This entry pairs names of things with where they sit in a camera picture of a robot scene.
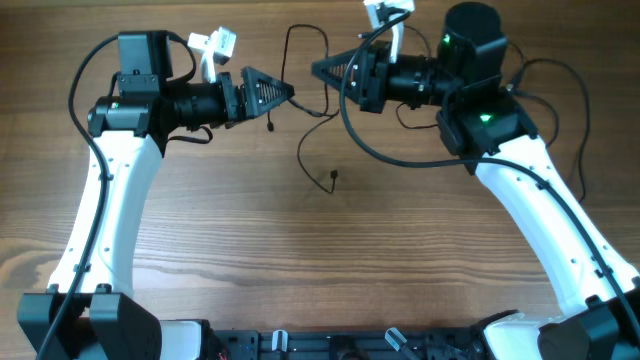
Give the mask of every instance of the table top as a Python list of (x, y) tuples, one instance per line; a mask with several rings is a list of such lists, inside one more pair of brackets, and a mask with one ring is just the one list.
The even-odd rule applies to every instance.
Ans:
[[(419, 1), (408, 23), (434, 46), (454, 3)], [(234, 57), (219, 69), (239, 82), (244, 66), (279, 74), (291, 24), (324, 28), (331, 54), (356, 47), (356, 35), (370, 29), (360, 1), (28, 4), (0, 3), (0, 358), (7, 359), (33, 357), (16, 324), (17, 304), (25, 291), (46, 287), (75, 220), (88, 149), (70, 121), (67, 95), (77, 67), (98, 42), (120, 30), (170, 29), (187, 37), (224, 25), (238, 40)], [(640, 6), (491, 4), (528, 58), (559, 59), (584, 76), (593, 118), (584, 206), (609, 242), (639, 264)], [(172, 50), (174, 72), (186, 72), (184, 50)], [(296, 99), (321, 109), (322, 84), (310, 74), (311, 62), (323, 56), (321, 38), (297, 30), (289, 50), (286, 80)], [(418, 37), (406, 34), (404, 53), (424, 50)], [(505, 73), (517, 63), (510, 50)], [(118, 69), (114, 45), (87, 67), (76, 97), (81, 119)], [(579, 194), (574, 160), (585, 115), (577, 84), (562, 69), (539, 66), (528, 71), (522, 88), (557, 108), (560, 136), (550, 154)], [(336, 108), (335, 91), (330, 100)], [(548, 138), (550, 114), (523, 104)], [(361, 136), (385, 154), (450, 158), (437, 129), (403, 129), (393, 103), (382, 115), (349, 109)], [(427, 125), (435, 111), (404, 109), (402, 116), (410, 125)], [(464, 168), (382, 164), (357, 148), (336, 119), (305, 141), (302, 154), (324, 184), (338, 169), (336, 192), (327, 195), (295, 157), (300, 137), (317, 120), (288, 104), (272, 117), (274, 133), (261, 118), (215, 130), (206, 146), (169, 144), (134, 260), (135, 299), (158, 318), (204, 318), (215, 329), (386, 329), (468, 325), (516, 308), (558, 313), (535, 254), (501, 204)]]

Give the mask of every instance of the wood grain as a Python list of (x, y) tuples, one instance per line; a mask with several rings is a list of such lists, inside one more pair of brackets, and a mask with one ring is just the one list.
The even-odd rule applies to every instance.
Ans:
[[(67, 2), (67, 4), (86, 4)], [(592, 93), (593, 134), (585, 170), (585, 208), (609, 241), (640, 264), (640, 5), (633, 2), (491, 1), (504, 31), (529, 57), (566, 61)], [(224, 69), (239, 81), (254, 66), (279, 73), (293, 23), (325, 28), (336, 54), (368, 29), (360, 1), (220, 2), (209, 5), (4, 8), (0, 10), (0, 358), (33, 351), (16, 324), (24, 291), (41, 291), (71, 232), (87, 170), (87, 148), (66, 111), (72, 77), (86, 53), (126, 29), (166, 28), (187, 36), (225, 25), (238, 33)], [(422, 1), (409, 23), (435, 43), (452, 1)], [(297, 99), (322, 107), (310, 63), (322, 57), (317, 34), (291, 41), (287, 81)], [(424, 51), (407, 35), (404, 51)], [(173, 49), (175, 73), (188, 70)], [(505, 72), (515, 68), (509, 53)], [(76, 103), (81, 117), (118, 69), (115, 47), (87, 68)], [(584, 131), (582, 99), (568, 74), (532, 68), (523, 86), (557, 106), (561, 134), (552, 157), (571, 188)], [(331, 94), (332, 107), (337, 106)], [(543, 135), (545, 109), (526, 103)], [(407, 159), (448, 154), (435, 131), (400, 127), (383, 115), (351, 117), (380, 151)], [(433, 109), (403, 111), (429, 124)], [(385, 328), (464, 325), (519, 308), (557, 313), (535, 255), (501, 205), (464, 169), (416, 171), (369, 158), (339, 120), (303, 148), (305, 164), (337, 191), (328, 196), (298, 168), (295, 148), (315, 120), (289, 105), (266, 120), (215, 131), (208, 146), (171, 143), (143, 214), (135, 256), (136, 300), (161, 319), (206, 318), (218, 329)]]

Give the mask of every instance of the wooden surface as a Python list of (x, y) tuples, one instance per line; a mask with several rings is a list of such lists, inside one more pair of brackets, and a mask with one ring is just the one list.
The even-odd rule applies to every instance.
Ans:
[[(409, 23), (435, 43), (452, 1), (418, 3)], [(503, 28), (529, 57), (574, 65), (591, 90), (593, 134), (585, 154), (585, 208), (628, 260), (640, 264), (639, 8), (630, 1), (494, 1)], [(32, 358), (16, 324), (25, 291), (42, 291), (67, 242), (87, 170), (87, 146), (66, 110), (72, 77), (99, 41), (125, 29), (238, 34), (224, 69), (239, 81), (254, 66), (279, 73), (284, 35), (293, 23), (325, 28), (331, 53), (358, 44), (369, 24), (359, 1), (228, 2), (218, 5), (12, 8), (0, 10), (0, 358)], [(407, 53), (423, 51), (408, 34)], [(319, 37), (293, 35), (287, 80), (297, 99), (321, 108), (310, 63)], [(175, 73), (188, 69), (174, 48)], [(87, 68), (76, 104), (84, 119), (118, 70), (114, 46)], [(514, 69), (509, 53), (505, 71)], [(584, 130), (582, 99), (558, 69), (531, 69), (524, 88), (546, 97), (561, 116), (551, 155), (578, 192), (570, 170)], [(332, 92), (332, 108), (337, 106)], [(380, 151), (406, 159), (443, 159), (437, 131), (407, 131), (389, 104), (381, 116), (351, 117)], [(526, 104), (548, 136), (549, 114)], [(433, 109), (404, 111), (413, 125)], [(146, 202), (135, 254), (136, 300), (161, 319), (206, 318), (214, 328), (376, 328), (465, 325), (518, 308), (557, 313), (553, 291), (512, 220), (462, 168), (407, 170), (359, 150), (340, 120), (304, 145), (314, 176), (295, 160), (316, 121), (289, 105), (266, 119), (217, 130), (208, 146), (171, 143)]]

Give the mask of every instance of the white bracket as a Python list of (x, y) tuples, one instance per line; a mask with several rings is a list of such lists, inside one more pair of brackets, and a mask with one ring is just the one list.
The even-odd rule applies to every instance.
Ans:
[[(367, 9), (369, 20), (371, 21), (371, 27), (373, 30), (378, 29), (384, 25), (385, 22), (391, 21), (401, 14), (390, 14), (387, 18), (381, 18), (383, 7), (390, 9), (395, 8), (404, 11), (413, 12), (416, 10), (416, 6), (413, 0), (364, 0), (364, 6)], [(398, 54), (402, 48), (402, 37), (404, 36), (404, 23), (399, 23), (391, 28), (393, 38), (391, 41), (391, 53), (389, 55), (389, 62), (395, 64), (398, 59)]]
[(200, 74), (203, 82), (216, 82), (214, 64), (224, 65), (231, 59), (236, 44), (236, 34), (231, 30), (220, 27), (211, 36), (191, 33), (189, 47), (202, 54), (200, 59)]

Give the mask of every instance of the wooden table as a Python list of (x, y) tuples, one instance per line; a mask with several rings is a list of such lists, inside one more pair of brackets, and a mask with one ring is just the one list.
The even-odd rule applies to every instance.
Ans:
[[(16, 324), (25, 291), (42, 291), (75, 219), (88, 150), (66, 110), (72, 77), (88, 51), (126, 29), (171, 29), (182, 36), (233, 29), (238, 42), (224, 66), (240, 81), (254, 66), (279, 74), (284, 35), (293, 23), (326, 29), (331, 54), (354, 48), (369, 30), (360, 1), (222, 2), (217, 5), (46, 7), (0, 5), (0, 357), (32, 358)], [(435, 44), (453, 1), (421, 1), (409, 23)], [(585, 154), (585, 208), (613, 246), (640, 264), (640, 6), (618, 2), (491, 1), (503, 29), (528, 57), (566, 61), (592, 95), (592, 136)], [(62, 5), (86, 5), (65, 1)], [(323, 105), (310, 75), (322, 42), (309, 30), (291, 40), (287, 80), (296, 98)], [(424, 49), (413, 34), (406, 53)], [(173, 48), (175, 73), (188, 57)], [(505, 72), (517, 57), (511, 51)], [(87, 68), (76, 98), (84, 119), (119, 69), (115, 46)], [(551, 155), (574, 192), (571, 170), (584, 132), (573, 79), (549, 66), (523, 84), (558, 109), (560, 137)], [(337, 106), (331, 93), (331, 107)], [(548, 112), (525, 103), (543, 136)], [(372, 146), (407, 159), (448, 158), (437, 130), (407, 131), (390, 103), (383, 115), (357, 112), (354, 125)], [(435, 109), (404, 111), (430, 124)], [(518, 308), (557, 313), (534, 253), (511, 218), (463, 168), (408, 170), (368, 157), (340, 120), (303, 148), (310, 172), (336, 193), (317, 189), (295, 149), (316, 120), (286, 104), (266, 119), (216, 130), (207, 146), (171, 143), (144, 210), (134, 261), (135, 298), (161, 319), (205, 318), (217, 329), (270, 330), (466, 325)]]

